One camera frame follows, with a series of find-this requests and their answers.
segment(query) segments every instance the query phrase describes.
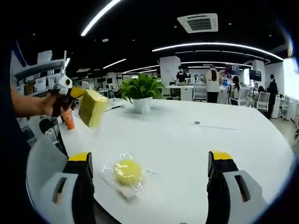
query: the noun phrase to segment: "white cabinet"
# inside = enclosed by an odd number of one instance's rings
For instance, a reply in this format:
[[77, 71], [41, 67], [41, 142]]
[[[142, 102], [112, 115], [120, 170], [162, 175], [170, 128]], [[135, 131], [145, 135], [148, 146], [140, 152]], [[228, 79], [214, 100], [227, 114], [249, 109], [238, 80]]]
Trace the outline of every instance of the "white cabinet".
[[181, 89], [181, 100], [192, 101], [192, 91], [191, 88], [182, 88]]

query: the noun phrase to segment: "yellow sponge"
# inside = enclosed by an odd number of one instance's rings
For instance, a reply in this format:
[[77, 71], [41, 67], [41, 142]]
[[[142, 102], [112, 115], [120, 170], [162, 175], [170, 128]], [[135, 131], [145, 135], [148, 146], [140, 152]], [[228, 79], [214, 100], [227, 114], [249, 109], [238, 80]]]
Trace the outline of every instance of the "yellow sponge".
[[120, 184], [136, 186], [142, 176], [142, 169], [134, 160], [122, 160], [116, 163], [114, 174]]
[[87, 126], [96, 127], [100, 123], [107, 101], [108, 98], [96, 91], [86, 90], [80, 104], [79, 117]]

